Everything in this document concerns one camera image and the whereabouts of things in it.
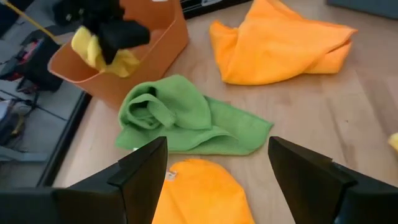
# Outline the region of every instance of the wooden tabletop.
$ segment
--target wooden tabletop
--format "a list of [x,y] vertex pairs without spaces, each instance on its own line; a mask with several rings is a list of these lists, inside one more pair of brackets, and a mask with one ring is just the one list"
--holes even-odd
[[[220,20],[237,27],[251,2],[187,21],[190,43],[166,75],[186,76],[205,95],[275,123],[272,136],[313,149],[336,162],[398,186],[398,157],[387,144],[398,132],[398,22],[327,6],[323,0],[285,0],[307,19],[359,30],[336,75],[301,75],[263,86],[221,81],[208,34]],[[117,112],[93,99],[70,147],[55,186],[67,187],[130,153],[114,147]],[[274,177],[267,144],[249,156],[171,155],[169,164],[200,157],[228,169],[244,187],[256,223],[294,223]]]

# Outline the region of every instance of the floor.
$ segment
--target floor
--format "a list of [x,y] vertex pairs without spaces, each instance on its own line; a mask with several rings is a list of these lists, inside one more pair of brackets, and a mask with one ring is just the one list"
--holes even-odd
[[[325,5],[323,0],[284,0],[308,19],[359,30],[342,71],[301,75],[264,86],[221,81],[209,25],[216,19],[238,26],[251,3],[187,21],[190,43],[167,75],[179,73],[205,95],[275,122],[272,136],[305,146],[340,164],[398,186],[398,158],[387,139],[398,132],[398,22]],[[75,136],[55,186],[67,187],[130,153],[114,147],[117,112],[93,100]],[[256,223],[294,223],[274,177],[267,146],[244,157],[170,155],[169,164],[201,157],[221,164],[244,187]]]
[[[25,13],[44,27],[54,25],[47,13],[54,1],[35,0]],[[19,45],[33,31],[37,30],[23,18],[11,27],[0,40],[0,62],[8,60],[19,51]],[[66,41],[70,35],[63,35]],[[15,92],[19,80],[8,82],[0,80],[0,97],[10,99],[15,96],[32,99],[33,96]],[[58,139],[81,95],[81,90],[67,82],[63,82],[55,92],[40,94],[38,106],[26,121],[26,130],[22,143],[17,147],[20,151],[46,152],[49,155],[55,149]],[[45,169],[46,163],[3,162],[0,164],[0,187],[35,187]]]

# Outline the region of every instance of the green microfiber cloth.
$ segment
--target green microfiber cloth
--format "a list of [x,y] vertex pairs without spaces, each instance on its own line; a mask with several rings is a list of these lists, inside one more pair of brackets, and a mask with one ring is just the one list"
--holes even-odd
[[246,155],[261,147],[272,123],[203,96],[174,75],[134,87],[119,110],[116,145],[133,150],[166,136],[170,153]]

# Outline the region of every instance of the yellow stick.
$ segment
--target yellow stick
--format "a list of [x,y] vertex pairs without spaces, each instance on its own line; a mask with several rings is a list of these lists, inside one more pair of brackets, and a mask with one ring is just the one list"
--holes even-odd
[[54,40],[54,42],[57,42],[57,38],[50,33],[47,29],[45,29],[44,27],[40,26],[40,24],[38,24],[36,21],[34,21],[33,19],[31,19],[29,16],[27,16],[24,12],[22,12],[21,10],[19,10],[17,7],[15,7],[14,5],[12,5],[11,3],[9,3],[8,1],[4,1],[4,4],[6,6],[8,6],[10,9],[12,9],[13,11],[15,11],[18,15],[22,16],[23,18],[27,19],[31,24],[33,24],[34,26],[36,26],[39,30],[43,31],[45,34],[47,34],[49,37],[51,37],[51,39]]

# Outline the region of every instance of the orange basket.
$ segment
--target orange basket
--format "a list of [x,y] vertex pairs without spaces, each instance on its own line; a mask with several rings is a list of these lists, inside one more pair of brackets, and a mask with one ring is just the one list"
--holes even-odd
[[99,72],[88,66],[71,47],[70,41],[51,58],[49,71],[119,109],[124,97],[137,84],[156,81],[188,43],[188,31],[179,0],[121,0],[125,19],[134,19],[146,26],[150,42],[130,49],[140,60],[133,74],[120,78],[113,73]]

